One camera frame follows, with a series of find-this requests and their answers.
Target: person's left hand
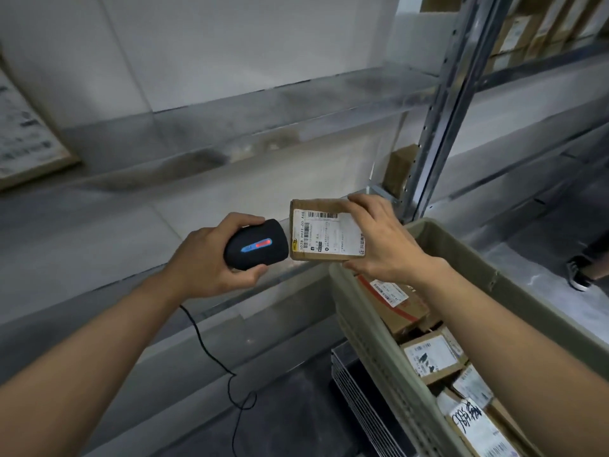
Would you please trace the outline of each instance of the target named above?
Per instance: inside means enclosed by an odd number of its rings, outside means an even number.
[[[191,232],[159,273],[160,282],[180,301],[253,287],[268,266],[232,271],[224,262],[224,248],[242,227],[262,223],[261,216],[229,213],[217,227]]]

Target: shoe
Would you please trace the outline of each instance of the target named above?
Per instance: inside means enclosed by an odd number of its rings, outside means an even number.
[[[592,284],[594,284],[594,281],[581,271],[582,268],[585,268],[591,263],[592,262],[588,258],[585,258],[582,255],[574,256],[567,261],[567,279],[569,281],[569,285],[575,290],[585,292],[592,286]]]

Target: red stripe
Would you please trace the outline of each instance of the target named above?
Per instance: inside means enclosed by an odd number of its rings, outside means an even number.
[[[397,313],[397,314],[399,314],[400,316],[402,316],[403,318],[408,319],[410,322],[417,322],[417,321],[418,321],[418,319],[417,319],[416,317],[414,317],[413,315],[409,315],[407,312],[403,311],[402,309],[400,309],[400,308],[392,308],[392,307],[391,307],[391,305],[390,305],[389,303],[387,303],[387,301],[386,301],[386,300],[385,300],[383,297],[381,297],[381,296],[379,295],[379,292],[377,292],[377,291],[375,290],[375,288],[374,288],[372,285],[370,285],[370,282],[368,282],[368,281],[365,279],[365,277],[364,277],[364,276],[362,276],[362,275],[360,274],[360,275],[357,277],[357,280],[359,280],[359,281],[361,282],[361,284],[362,284],[364,287],[366,287],[366,288],[368,289],[368,291],[369,291],[370,293],[372,293],[372,294],[375,296],[375,298],[376,298],[377,300],[379,300],[379,302],[380,302],[380,303],[382,303],[383,305],[385,305],[387,308],[391,309],[391,310],[392,310],[394,313]]]

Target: white label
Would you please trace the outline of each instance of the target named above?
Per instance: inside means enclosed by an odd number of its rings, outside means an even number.
[[[450,416],[479,456],[520,457],[514,446],[472,399],[462,400]]]
[[[0,70],[0,179],[70,153]]]
[[[588,5],[590,0],[575,0],[571,5],[571,9],[565,16],[565,20],[562,24],[560,24],[560,31],[566,32],[575,26],[575,22],[579,19],[579,16],[582,15],[584,8]]]
[[[520,37],[524,32],[524,29],[527,28],[530,18],[531,16],[520,16],[514,19],[512,27],[507,33],[506,39],[503,41],[503,45],[501,45],[501,49],[499,50],[500,53],[512,51],[516,47],[518,40],[520,40]]]
[[[459,405],[459,401],[454,400],[444,391],[438,395],[435,399],[435,403],[438,405],[438,409],[440,409],[442,415],[450,415],[454,408]]]
[[[550,29],[552,29],[552,25],[556,21],[556,18],[559,16],[560,10],[565,6],[567,0],[554,0],[550,7],[547,9],[546,15],[543,18],[541,25],[539,26],[539,30],[537,30],[537,34],[535,38],[541,37],[548,33]]]
[[[373,280],[370,285],[372,285],[374,290],[376,290],[392,308],[395,308],[402,301],[406,301],[408,299],[408,295],[406,295],[404,291],[393,282]]]
[[[351,213],[294,209],[292,240],[295,251],[364,255],[366,241]]]
[[[507,66],[510,64],[511,57],[511,54],[501,54],[496,56],[493,63],[493,72],[507,68]]]
[[[493,400],[493,392],[478,374],[476,368],[470,364],[458,379],[453,388],[464,398],[472,398],[476,404],[485,408]]]
[[[596,7],[596,11],[590,16],[586,27],[582,29],[578,38],[596,35],[602,29],[609,18],[609,0],[602,0]]]
[[[442,335],[408,346],[404,353],[418,376],[428,376],[459,363]]]
[[[463,348],[461,348],[461,345],[453,337],[453,334],[450,330],[448,330],[448,327],[444,327],[442,330],[440,330],[440,333],[444,335],[444,338],[446,342],[450,345],[451,349],[453,350],[453,353],[455,353],[458,358],[463,356]]]
[[[520,4],[520,0],[512,0],[512,4],[510,5],[510,9],[507,11],[507,15],[511,16],[516,11],[516,8]]]

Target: forearm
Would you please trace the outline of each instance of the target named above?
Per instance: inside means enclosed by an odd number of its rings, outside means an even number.
[[[80,451],[155,333],[179,305],[157,277],[0,388],[0,454]]]
[[[434,259],[418,284],[476,369],[548,456],[605,452],[609,386],[581,362]]]

